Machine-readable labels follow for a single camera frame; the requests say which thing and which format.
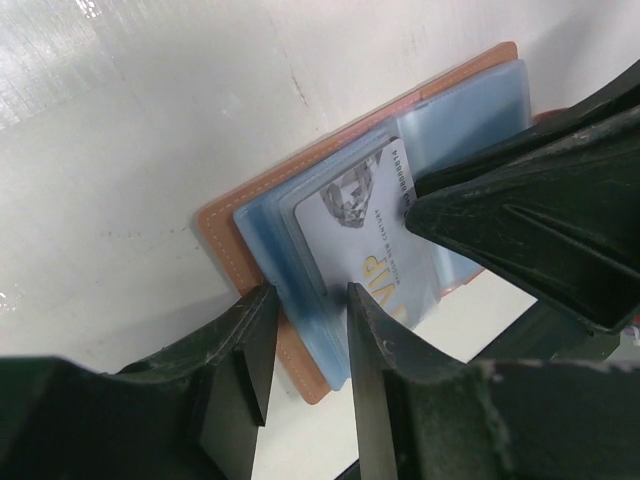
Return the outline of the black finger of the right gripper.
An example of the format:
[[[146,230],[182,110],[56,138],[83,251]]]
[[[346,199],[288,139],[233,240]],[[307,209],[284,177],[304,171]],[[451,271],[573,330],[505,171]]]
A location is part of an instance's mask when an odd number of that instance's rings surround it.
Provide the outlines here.
[[[532,128],[535,138],[562,138],[639,105],[639,62],[610,83]]]
[[[406,227],[620,332],[639,314],[639,109],[423,196]]]

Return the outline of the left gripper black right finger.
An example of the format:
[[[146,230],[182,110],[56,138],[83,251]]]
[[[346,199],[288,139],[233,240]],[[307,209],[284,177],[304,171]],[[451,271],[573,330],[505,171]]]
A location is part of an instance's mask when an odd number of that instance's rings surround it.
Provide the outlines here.
[[[358,283],[347,286],[347,330],[363,479],[421,479],[421,422],[411,404],[420,389],[464,364],[387,314]]]

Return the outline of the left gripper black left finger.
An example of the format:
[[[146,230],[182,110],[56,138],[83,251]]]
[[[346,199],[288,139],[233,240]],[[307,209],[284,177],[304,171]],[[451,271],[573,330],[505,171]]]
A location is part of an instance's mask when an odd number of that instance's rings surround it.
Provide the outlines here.
[[[249,407],[249,418],[262,427],[268,411],[278,319],[275,287],[264,283],[203,327],[119,373],[148,382],[187,379],[193,390],[190,424],[196,427],[204,422],[213,395],[230,391],[214,385],[216,373],[229,360],[240,384],[240,397]]]

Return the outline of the brown leather card holder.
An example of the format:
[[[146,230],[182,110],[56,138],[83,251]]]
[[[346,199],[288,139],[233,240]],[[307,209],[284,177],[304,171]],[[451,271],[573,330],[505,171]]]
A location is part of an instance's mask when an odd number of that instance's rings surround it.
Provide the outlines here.
[[[393,115],[518,57],[515,42],[501,42],[321,137],[273,168],[202,207],[195,215],[195,226],[239,293],[247,293],[264,280],[262,266],[269,255],[262,240],[248,242],[243,237],[233,217],[236,210],[328,158]]]

